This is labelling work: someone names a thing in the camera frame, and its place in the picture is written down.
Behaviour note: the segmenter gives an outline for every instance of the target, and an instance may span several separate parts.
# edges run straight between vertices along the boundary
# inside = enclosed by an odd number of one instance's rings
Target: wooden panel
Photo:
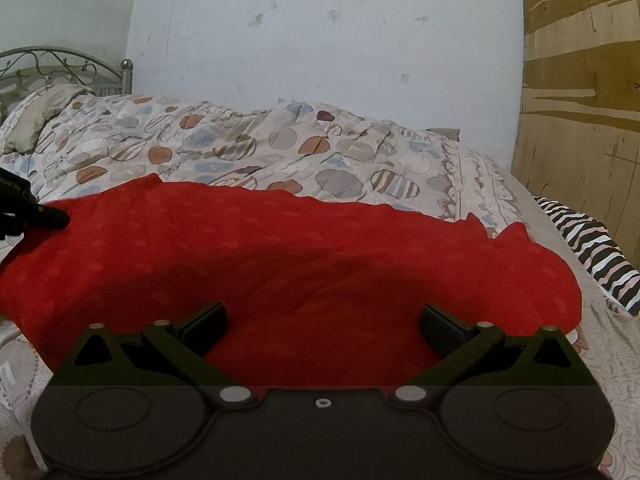
[[[640,0],[524,0],[514,175],[603,221],[640,266]]]

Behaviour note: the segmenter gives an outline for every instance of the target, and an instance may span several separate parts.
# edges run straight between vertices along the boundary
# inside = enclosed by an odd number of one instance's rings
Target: black and white striped cloth
[[[534,198],[610,299],[618,302],[632,316],[638,316],[640,272],[626,260],[606,226],[555,200]]]

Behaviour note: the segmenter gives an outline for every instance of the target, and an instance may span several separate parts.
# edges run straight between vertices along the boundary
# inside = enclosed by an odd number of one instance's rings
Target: bed
[[[44,69],[43,55],[58,66]],[[35,67],[15,75],[24,56],[35,59]],[[457,142],[454,130],[408,130],[313,102],[241,114],[205,101],[133,96],[130,61],[116,70],[69,49],[30,47],[0,53],[3,57],[9,62],[0,84],[10,76],[24,86],[29,75],[40,77],[42,86],[42,78],[48,85],[64,76],[66,83],[87,87],[45,121],[32,153],[0,155],[0,166],[27,178],[41,202],[97,194],[155,173],[166,182],[387,204],[446,221],[473,214],[489,237],[523,222],[532,240],[570,266],[582,291],[582,321],[571,341],[617,421],[601,470],[616,479],[640,476],[640,323],[608,302],[524,187]],[[91,76],[82,78],[87,72]],[[24,99],[30,91],[6,92],[6,108],[28,108]],[[0,261],[18,241],[0,242]],[[30,413],[51,373],[8,319],[0,322],[0,344],[0,470],[8,478],[35,478],[44,464],[31,441]]]

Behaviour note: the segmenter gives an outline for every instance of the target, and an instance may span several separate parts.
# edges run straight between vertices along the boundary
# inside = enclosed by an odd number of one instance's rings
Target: headboard
[[[130,59],[124,59],[117,70],[71,48],[38,45],[5,50],[0,52],[0,124],[15,105],[46,84],[83,84],[105,97],[131,94],[132,81]]]

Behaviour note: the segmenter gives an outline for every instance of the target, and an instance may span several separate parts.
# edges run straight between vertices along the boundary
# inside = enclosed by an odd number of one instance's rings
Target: red fabric corner
[[[426,303],[512,335],[580,321],[573,273],[522,224],[490,239],[472,215],[157,175],[58,207],[69,227],[28,231],[0,266],[0,310],[53,370],[92,322],[136,332],[211,301],[229,327],[206,359],[251,386],[400,384],[438,361]]]

